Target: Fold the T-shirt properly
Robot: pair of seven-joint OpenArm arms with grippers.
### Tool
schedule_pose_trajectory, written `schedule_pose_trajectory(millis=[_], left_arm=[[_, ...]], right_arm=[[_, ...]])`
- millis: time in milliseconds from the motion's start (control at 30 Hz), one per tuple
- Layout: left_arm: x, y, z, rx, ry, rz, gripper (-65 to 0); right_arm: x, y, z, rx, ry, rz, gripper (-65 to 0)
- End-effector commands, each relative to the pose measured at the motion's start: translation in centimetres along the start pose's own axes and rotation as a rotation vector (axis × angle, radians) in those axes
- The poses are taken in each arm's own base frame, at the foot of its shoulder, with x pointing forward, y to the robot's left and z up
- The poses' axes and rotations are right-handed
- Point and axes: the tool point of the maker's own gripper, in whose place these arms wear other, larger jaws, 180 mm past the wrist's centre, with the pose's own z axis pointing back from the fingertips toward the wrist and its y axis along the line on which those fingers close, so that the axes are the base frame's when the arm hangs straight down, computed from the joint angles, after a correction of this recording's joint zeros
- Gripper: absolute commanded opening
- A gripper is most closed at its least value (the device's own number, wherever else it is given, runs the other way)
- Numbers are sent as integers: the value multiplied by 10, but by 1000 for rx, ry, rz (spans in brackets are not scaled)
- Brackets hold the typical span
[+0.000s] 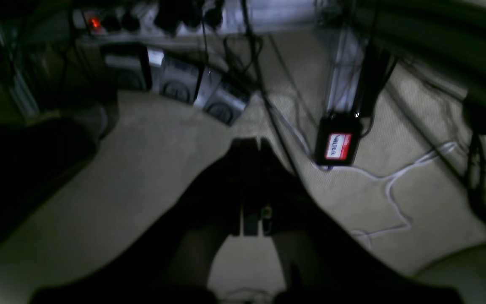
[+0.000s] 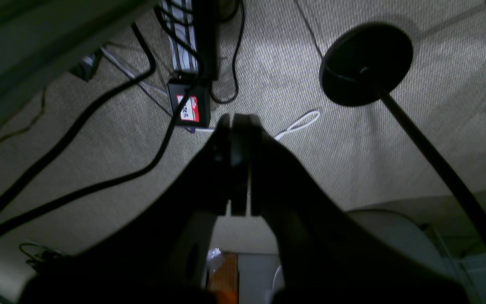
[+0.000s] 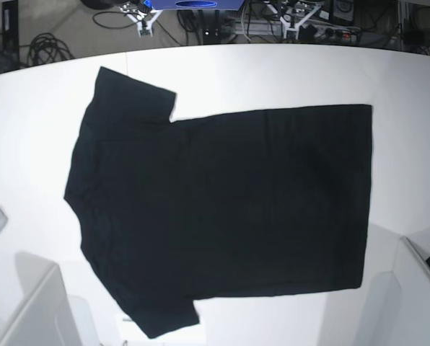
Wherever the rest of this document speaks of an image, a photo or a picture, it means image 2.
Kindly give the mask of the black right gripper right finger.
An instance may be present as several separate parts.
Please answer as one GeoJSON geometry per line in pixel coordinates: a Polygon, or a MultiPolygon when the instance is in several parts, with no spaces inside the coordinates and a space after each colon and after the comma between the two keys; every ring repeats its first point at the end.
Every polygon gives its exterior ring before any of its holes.
{"type": "Polygon", "coordinates": [[[468,304],[438,249],[407,216],[344,212],[258,116],[237,114],[232,156],[249,165],[251,213],[278,245],[275,304],[468,304]]]}

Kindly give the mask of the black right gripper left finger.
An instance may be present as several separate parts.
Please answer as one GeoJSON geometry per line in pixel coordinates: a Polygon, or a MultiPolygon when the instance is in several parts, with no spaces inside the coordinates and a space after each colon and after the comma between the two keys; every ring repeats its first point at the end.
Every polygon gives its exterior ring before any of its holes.
{"type": "Polygon", "coordinates": [[[21,304],[216,304],[201,287],[212,229],[227,200],[213,193],[228,154],[229,115],[142,214],[31,279],[21,304]]]}

